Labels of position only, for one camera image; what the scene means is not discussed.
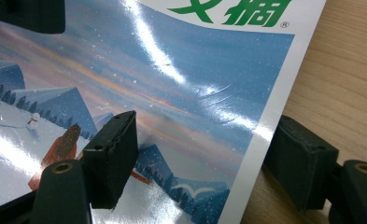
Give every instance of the mountain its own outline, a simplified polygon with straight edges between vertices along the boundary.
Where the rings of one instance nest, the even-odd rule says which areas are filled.
[[[141,146],[136,171],[154,180],[178,203],[194,223],[218,223],[230,190],[224,182],[183,179],[174,176],[156,145]]]
[[[104,125],[107,124],[107,122],[113,117],[114,115],[112,112],[107,112],[103,115],[96,116],[92,119],[93,122],[95,123],[96,129],[100,131],[104,127]]]
[[[24,101],[26,107],[35,107],[44,119],[54,119],[65,128],[77,123],[81,132],[88,132],[89,136],[97,133],[90,111],[76,87],[16,90],[13,93],[17,105],[20,100]]]
[[[16,63],[0,61],[0,85],[4,91],[25,89],[23,74]]]

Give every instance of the wooden surface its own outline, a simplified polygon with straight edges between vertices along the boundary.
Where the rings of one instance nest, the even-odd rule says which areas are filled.
[[[340,150],[367,161],[367,0],[328,0],[284,114]],[[323,210],[297,212],[264,168],[242,223],[328,223]]]

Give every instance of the painted sky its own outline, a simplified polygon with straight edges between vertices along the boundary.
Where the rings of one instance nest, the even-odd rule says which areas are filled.
[[[69,0],[66,23],[41,35],[0,22],[0,60],[27,89],[78,87],[93,116],[136,110],[140,142],[232,183],[293,35],[206,29],[134,1]]]

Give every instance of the registered trademark symbol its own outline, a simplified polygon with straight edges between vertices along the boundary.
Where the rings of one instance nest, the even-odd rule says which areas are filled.
[[[281,23],[281,27],[282,28],[287,28],[290,25],[290,23],[288,21],[284,21]]]

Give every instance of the magazine cover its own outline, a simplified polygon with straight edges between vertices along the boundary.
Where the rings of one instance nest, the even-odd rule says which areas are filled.
[[[66,0],[61,35],[0,22],[0,205],[135,110],[133,174],[93,222],[239,222],[323,6]]]

